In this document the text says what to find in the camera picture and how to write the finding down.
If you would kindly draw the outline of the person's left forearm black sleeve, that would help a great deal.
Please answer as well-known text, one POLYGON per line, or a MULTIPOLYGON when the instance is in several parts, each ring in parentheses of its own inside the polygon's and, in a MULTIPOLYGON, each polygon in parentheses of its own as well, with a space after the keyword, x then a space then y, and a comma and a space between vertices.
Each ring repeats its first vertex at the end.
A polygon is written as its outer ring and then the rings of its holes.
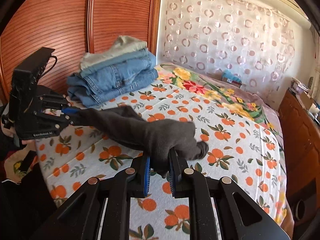
POLYGON ((56 210, 38 164, 19 184, 1 182, 1 239, 38 239, 41 226, 56 210))

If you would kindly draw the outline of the person's left hand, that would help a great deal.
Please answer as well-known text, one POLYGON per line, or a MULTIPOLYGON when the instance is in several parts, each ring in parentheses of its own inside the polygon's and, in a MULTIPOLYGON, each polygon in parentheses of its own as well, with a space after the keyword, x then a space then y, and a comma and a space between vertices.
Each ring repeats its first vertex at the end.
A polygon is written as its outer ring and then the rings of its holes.
POLYGON ((35 140, 23 140, 19 138, 13 127, 7 130, 7 136, 12 137, 14 141, 14 145, 18 147, 22 147, 23 145, 32 144, 35 142, 35 140))

